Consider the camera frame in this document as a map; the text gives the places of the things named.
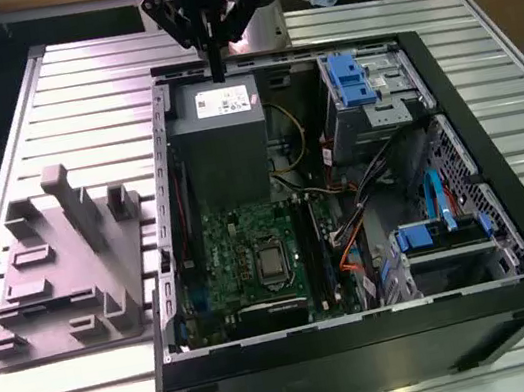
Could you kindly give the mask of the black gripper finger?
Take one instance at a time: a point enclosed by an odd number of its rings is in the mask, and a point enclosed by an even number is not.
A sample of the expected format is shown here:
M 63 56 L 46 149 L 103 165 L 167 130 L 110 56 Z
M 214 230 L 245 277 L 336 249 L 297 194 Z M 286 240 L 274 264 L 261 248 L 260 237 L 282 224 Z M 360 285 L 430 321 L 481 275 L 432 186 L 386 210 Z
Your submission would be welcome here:
M 220 82 L 213 38 L 207 31 L 206 14 L 195 0 L 141 0 L 140 8 L 185 49 L 197 50 L 208 62 L 212 81 Z
M 207 12 L 220 82 L 225 81 L 226 74 L 224 49 L 229 48 L 229 43 L 239 42 L 258 4 L 259 0 L 237 0 L 230 9 L 225 3 L 224 10 L 214 7 Z

